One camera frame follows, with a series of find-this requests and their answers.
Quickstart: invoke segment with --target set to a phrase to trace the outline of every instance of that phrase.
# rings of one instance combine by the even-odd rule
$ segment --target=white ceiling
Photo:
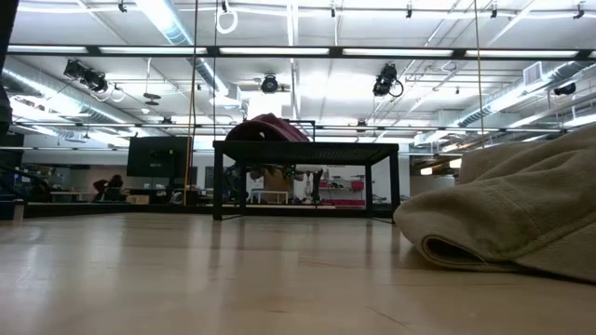
[[[81,0],[91,8],[116,8],[118,0]],[[296,0],[301,10],[309,17],[299,19],[299,38],[296,45],[332,46],[334,44],[334,22],[331,18],[330,2],[327,0]],[[338,8],[345,14],[338,18],[338,44],[340,46],[382,46],[382,47],[423,47],[433,31],[440,25],[440,18],[422,18],[416,9],[448,10],[454,0],[413,1],[413,17],[405,19],[402,11],[391,9],[405,8],[408,1],[400,0],[337,0]],[[490,7],[492,0],[479,0],[478,7]],[[520,11],[532,1],[499,0],[499,10]],[[214,1],[201,0],[200,7],[213,7]],[[243,0],[229,1],[231,8],[252,8],[284,12],[286,1],[282,0]],[[184,24],[191,28],[194,22],[194,0],[178,0],[176,6],[182,10]],[[548,14],[545,10],[573,12],[577,1],[541,0],[535,1],[531,14]],[[21,1],[22,7],[34,8],[80,8],[76,1],[69,0],[30,0]],[[120,36],[115,36],[88,13],[49,14],[20,11],[12,35],[12,43],[23,44],[93,44],[93,45],[166,45],[166,39],[141,11],[134,10],[134,3],[127,4],[129,12],[101,12],[95,15],[114,28]],[[458,10],[473,12],[472,0],[461,0]],[[596,10],[596,1],[586,3],[587,10]],[[496,19],[480,18],[481,46],[487,47],[511,19],[499,16]],[[571,18],[552,20],[520,20],[490,47],[527,48],[595,48],[596,37],[593,27],[596,20]],[[229,34],[215,34],[214,12],[199,11],[197,39],[200,45],[210,46],[286,46],[288,45],[287,21],[285,17],[238,13],[237,28]],[[429,47],[475,47],[476,33],[474,20],[446,20],[437,34],[429,42]],[[67,59],[64,57],[19,57],[40,71],[66,81],[62,74]],[[129,94],[122,102],[110,102],[115,108],[133,114],[135,117],[156,121],[161,115],[188,115],[188,85],[191,67],[183,59],[155,59],[152,65],[159,73],[151,73],[149,91],[163,96],[160,106],[148,114],[142,114],[144,106],[146,60],[122,58],[79,58],[100,72],[107,73],[113,82],[123,82],[121,87]],[[357,118],[368,118],[382,99],[374,98],[372,87],[384,60],[297,60],[300,69],[300,86],[303,119],[314,119],[328,124],[354,123]],[[401,72],[409,64],[408,60],[391,61]],[[438,111],[461,111],[479,99],[478,64],[475,61],[459,61],[462,69],[438,92],[432,92],[445,72],[438,68],[445,61],[416,61],[403,81],[407,91],[402,99],[389,104],[377,114],[385,120],[379,123],[390,124],[402,117],[411,122],[437,125],[440,122]],[[530,65],[526,61],[484,61],[481,64],[482,94],[490,94],[522,75],[522,69]],[[284,59],[218,59],[216,73],[225,81],[240,85],[245,91],[256,90],[255,78],[264,74],[276,74],[278,80],[291,83],[291,65]],[[172,84],[164,82],[164,76],[177,84],[177,92]],[[412,113],[408,113],[416,102],[427,97]],[[203,90],[197,94],[198,108],[203,114],[212,114],[209,104],[210,93]],[[533,106],[517,112],[534,113]],[[291,117],[291,107],[284,106],[285,117]],[[238,111],[218,109],[216,114],[229,114],[239,120]],[[224,116],[218,121],[226,122]]]

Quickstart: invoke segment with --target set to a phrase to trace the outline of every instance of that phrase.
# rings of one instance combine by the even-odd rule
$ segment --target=person
[[[0,74],[4,69],[4,63],[7,59],[8,43],[12,34],[12,27],[17,16],[17,7],[19,0],[0,1]],[[0,82],[0,142],[8,133],[8,128],[12,122],[12,109],[10,100],[4,90],[4,85]]]
[[[107,180],[98,180],[93,182],[93,188],[95,188],[97,190],[97,194],[95,195],[95,197],[93,198],[93,201],[100,201],[102,200],[103,195],[105,194],[105,190],[107,190],[108,188],[121,188],[122,185],[124,185],[124,182],[122,181],[122,176],[120,175],[114,175],[112,176],[112,178],[107,181]]]

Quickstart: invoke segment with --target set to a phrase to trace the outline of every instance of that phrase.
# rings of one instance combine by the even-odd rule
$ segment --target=ceiling
[[[478,9],[491,11],[492,0],[478,0]],[[138,10],[135,3],[126,2],[129,10],[117,10],[118,0],[29,0],[20,1],[20,11],[12,34],[12,44],[57,45],[131,45],[161,46],[168,41]],[[289,2],[275,0],[230,0],[229,6],[237,10],[237,27],[232,33],[217,33],[215,29],[215,1],[199,1],[197,13],[197,43],[201,46],[287,46],[289,44]],[[335,0],[338,16],[331,16],[333,1],[294,0],[298,6],[296,46],[350,47],[470,47],[477,45],[472,0]],[[413,14],[405,18],[404,9],[412,3]],[[478,21],[481,47],[501,48],[595,48],[593,27],[596,20],[596,1],[583,5],[587,16],[574,20],[579,1],[572,0],[499,0],[498,15],[491,19],[481,16]],[[174,2],[183,24],[194,27],[194,0]],[[530,6],[531,11],[523,10]],[[49,13],[51,11],[95,12]],[[464,15],[464,19],[449,17]],[[540,16],[561,16],[544,19]],[[231,23],[231,16],[224,15],[222,26]],[[40,72],[49,74],[65,84],[63,75],[68,58],[50,56],[14,56]],[[153,59],[150,79],[146,81],[147,59],[141,58],[92,58],[73,57],[83,61],[106,78],[124,89],[127,96],[121,102],[107,100],[121,110],[143,122],[155,123],[163,116],[185,123],[189,114],[191,66],[185,59]],[[283,117],[293,118],[291,107],[291,62],[281,58],[261,59],[207,59],[223,80],[238,85],[243,100],[259,96],[258,80],[265,74],[275,74],[278,81],[288,88],[278,92]],[[444,60],[295,60],[299,82],[295,86],[300,96],[300,117],[316,120],[321,124],[355,125],[364,118],[369,125],[445,126],[446,113],[458,113],[479,101],[479,64],[476,61]],[[395,64],[405,86],[401,98],[388,101],[375,98],[372,87],[375,77],[387,63]],[[481,94],[483,97],[506,87],[522,77],[522,70],[534,61],[482,61]],[[438,85],[456,69],[453,77]],[[591,78],[578,82],[578,91],[591,91]],[[84,89],[82,85],[72,85]],[[218,123],[241,122],[240,109],[214,109],[209,100],[209,89],[203,85],[196,94],[200,120],[209,121],[215,115]],[[159,106],[146,107],[148,91],[163,97]],[[535,114],[546,106],[546,95],[537,95],[523,103],[515,104],[502,112],[519,114],[519,118]],[[565,97],[557,98],[562,103]],[[499,122],[502,117],[494,117]],[[413,137],[414,133],[398,134]]]

